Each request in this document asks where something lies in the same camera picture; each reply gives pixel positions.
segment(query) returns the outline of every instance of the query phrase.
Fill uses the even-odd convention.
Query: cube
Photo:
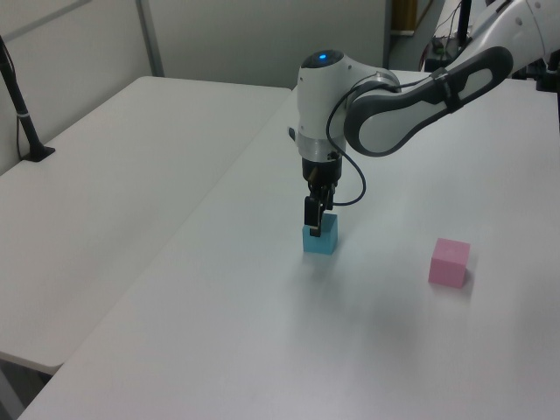
[[[431,257],[429,282],[462,288],[471,245],[438,238]]]
[[[310,227],[304,225],[304,252],[331,255],[339,239],[339,223],[336,214],[324,213],[319,238],[310,235]]]

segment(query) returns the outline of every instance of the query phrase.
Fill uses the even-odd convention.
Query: pink cube
[[[431,257],[430,283],[442,284],[460,289],[465,283],[466,262],[471,245],[449,239],[437,239]]]

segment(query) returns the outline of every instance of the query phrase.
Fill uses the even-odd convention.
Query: black stand
[[[457,28],[457,39],[458,46],[465,46],[466,34],[469,31],[469,18],[471,17],[471,3],[472,0],[462,0],[461,10],[458,14],[458,28]]]
[[[52,155],[54,153],[54,149],[52,147],[45,147],[39,141],[37,131],[35,131],[32,118],[29,116],[29,111],[25,106],[24,97],[21,95],[21,91],[19,90],[16,75],[11,68],[10,59],[8,58],[6,51],[6,45],[0,36],[0,72],[2,72],[3,81],[6,83],[11,101],[14,103],[14,107],[16,108],[17,118],[19,118],[19,121],[24,128],[27,141],[29,142],[29,154],[25,155],[23,160],[40,162],[47,156]]]

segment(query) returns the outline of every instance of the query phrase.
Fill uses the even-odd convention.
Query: black clamp
[[[436,70],[430,77],[434,80],[436,86],[439,87],[450,114],[463,108],[457,85],[444,68]]]

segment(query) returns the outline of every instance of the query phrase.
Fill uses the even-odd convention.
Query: floor
[[[416,28],[414,36],[391,37],[388,56],[388,65],[391,70],[418,71],[422,52],[434,34],[444,4],[445,0],[432,1],[420,25]]]

